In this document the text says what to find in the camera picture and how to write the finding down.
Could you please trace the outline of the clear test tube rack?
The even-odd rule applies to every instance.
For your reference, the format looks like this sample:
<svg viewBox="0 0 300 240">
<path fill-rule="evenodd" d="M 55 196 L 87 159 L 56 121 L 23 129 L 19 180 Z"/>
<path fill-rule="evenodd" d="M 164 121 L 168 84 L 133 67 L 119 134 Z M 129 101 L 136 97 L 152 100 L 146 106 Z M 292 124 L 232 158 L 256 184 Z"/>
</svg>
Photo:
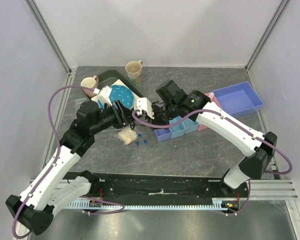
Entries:
<svg viewBox="0 0 300 240">
<path fill-rule="evenodd" d="M 79 108 L 81 107 L 81 104 L 86 102 L 87 99 L 86 98 L 78 98 L 74 100 L 74 111 L 78 111 Z"/>
</svg>

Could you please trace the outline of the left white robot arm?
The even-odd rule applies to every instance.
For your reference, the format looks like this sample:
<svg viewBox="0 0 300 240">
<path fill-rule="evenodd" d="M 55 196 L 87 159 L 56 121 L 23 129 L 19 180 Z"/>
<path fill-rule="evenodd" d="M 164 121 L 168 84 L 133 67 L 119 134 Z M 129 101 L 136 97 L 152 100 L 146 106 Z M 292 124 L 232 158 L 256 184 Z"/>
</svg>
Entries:
<svg viewBox="0 0 300 240">
<path fill-rule="evenodd" d="M 57 213 L 57 205 L 49 203 L 49 200 L 53 199 L 52 193 L 58 183 L 94 144 L 97 133 L 110 127 L 120 129 L 128 126 L 134 122 L 132 113 L 119 100 L 106 108 L 100 108 L 94 101 L 82 103 L 41 173 L 24 192 L 12 194 L 5 201 L 13 221 L 24 225 L 30 233 L 42 234 Z"/>
</svg>

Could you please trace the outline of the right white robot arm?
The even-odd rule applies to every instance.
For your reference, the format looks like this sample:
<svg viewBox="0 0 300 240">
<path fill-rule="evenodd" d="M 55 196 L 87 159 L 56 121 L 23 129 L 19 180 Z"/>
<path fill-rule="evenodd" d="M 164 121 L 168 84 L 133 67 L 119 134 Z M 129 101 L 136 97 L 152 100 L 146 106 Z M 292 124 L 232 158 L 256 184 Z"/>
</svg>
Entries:
<svg viewBox="0 0 300 240">
<path fill-rule="evenodd" d="M 244 154 L 243 160 L 223 176 L 219 184 L 223 196 L 230 197 L 243 182 L 262 177 L 275 153 L 273 147 L 278 138 L 274 133 L 264 134 L 249 128 L 223 111 L 207 95 L 198 90 L 187 94 L 173 80 L 162 83 L 156 93 L 162 102 L 152 104 L 153 124 L 163 125 L 176 117 L 183 118 L 193 111 L 204 110 L 190 119 L 217 132 Z"/>
</svg>

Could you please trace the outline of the clear flask white stopper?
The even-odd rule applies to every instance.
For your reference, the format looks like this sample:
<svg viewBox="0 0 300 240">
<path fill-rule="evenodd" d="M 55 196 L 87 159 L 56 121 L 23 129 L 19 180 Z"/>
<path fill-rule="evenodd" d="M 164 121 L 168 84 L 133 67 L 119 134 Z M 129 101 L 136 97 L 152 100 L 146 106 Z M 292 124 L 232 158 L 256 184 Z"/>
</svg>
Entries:
<svg viewBox="0 0 300 240">
<path fill-rule="evenodd" d="M 207 94 L 207 96 L 210 98 L 210 100 L 212 101 L 213 100 L 213 98 L 215 97 L 215 94 L 213 93 L 213 92 L 209 92 L 208 94 Z"/>
</svg>

